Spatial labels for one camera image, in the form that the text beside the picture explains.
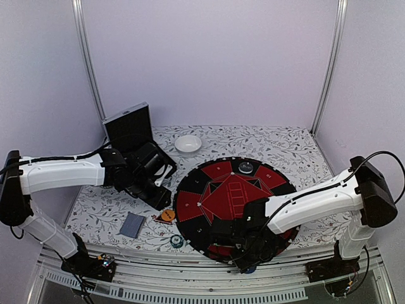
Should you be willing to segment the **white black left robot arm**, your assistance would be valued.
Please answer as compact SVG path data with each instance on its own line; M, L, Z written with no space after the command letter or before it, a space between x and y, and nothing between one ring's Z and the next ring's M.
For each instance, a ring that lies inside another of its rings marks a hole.
M176 163L155 142L120 152L108 144L85 155L22 157L8 153L1 169L1 223L19 227L52 248L81 275L94 270L82 239L66 232L32 201L33 193L75 186L113 187L139 198L155 210L171 203L171 191L162 182Z

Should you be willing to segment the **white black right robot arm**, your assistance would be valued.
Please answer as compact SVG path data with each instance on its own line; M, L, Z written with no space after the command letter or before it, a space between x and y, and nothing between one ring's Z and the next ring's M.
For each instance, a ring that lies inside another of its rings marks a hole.
M356 156L350 162L350 168L317 186L249 201L242 209L242 218L214 218L211 244L213 248L229 247L230 252L210 249L208 256L232 263L246 273L278 255L284 244L281 235L287 230L336 213L351 212L349 228L336 241L333 257L319 265L311 263L307 269L332 276L357 271L360 253L375 229L391 223L398 210L385 177L370 163L370 158Z

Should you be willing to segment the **green fifty poker chip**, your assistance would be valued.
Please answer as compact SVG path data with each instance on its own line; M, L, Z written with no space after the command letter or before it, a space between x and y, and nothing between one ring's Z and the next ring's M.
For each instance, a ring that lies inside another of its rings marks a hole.
M170 238L170 244L173 248L179 249L184 245L184 239L180 235L173 235Z

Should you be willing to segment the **orange big blind button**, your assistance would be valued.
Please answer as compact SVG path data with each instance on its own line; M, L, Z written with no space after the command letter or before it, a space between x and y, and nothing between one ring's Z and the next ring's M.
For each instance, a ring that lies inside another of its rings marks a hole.
M162 212L161 218L165 222L172 222L175 219L175 212L171 209L166 209Z

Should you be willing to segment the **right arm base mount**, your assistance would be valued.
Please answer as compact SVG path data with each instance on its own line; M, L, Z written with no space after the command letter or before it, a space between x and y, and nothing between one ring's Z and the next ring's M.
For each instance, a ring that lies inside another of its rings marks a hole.
M343 260L338 253L332 258L309 262L305 265L310 282L332 280L325 284L327 293L335 298L345 297L358 278L359 257Z

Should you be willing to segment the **blue small blind button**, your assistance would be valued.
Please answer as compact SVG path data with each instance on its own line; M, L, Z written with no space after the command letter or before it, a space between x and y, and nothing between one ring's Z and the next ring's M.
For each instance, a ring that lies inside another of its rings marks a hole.
M253 272L255 272L255 270L256 270L256 266L251 266L251 267L247 268L244 273L245 274L252 274Z

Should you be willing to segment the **black dealer button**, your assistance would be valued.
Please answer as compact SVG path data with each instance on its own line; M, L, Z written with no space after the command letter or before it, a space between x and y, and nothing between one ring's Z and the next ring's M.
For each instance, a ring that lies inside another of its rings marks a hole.
M242 174L251 174L253 172L254 166L249 161L243 161L238 166L239 172Z

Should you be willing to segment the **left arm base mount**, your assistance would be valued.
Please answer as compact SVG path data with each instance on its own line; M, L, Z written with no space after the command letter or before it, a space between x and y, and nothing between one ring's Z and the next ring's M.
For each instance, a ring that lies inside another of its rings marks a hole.
M81 277L111 282L115 275L116 263L112 255L103 253L91 257L82 238L73 233L77 242L77 252L70 258L63 258L61 270Z

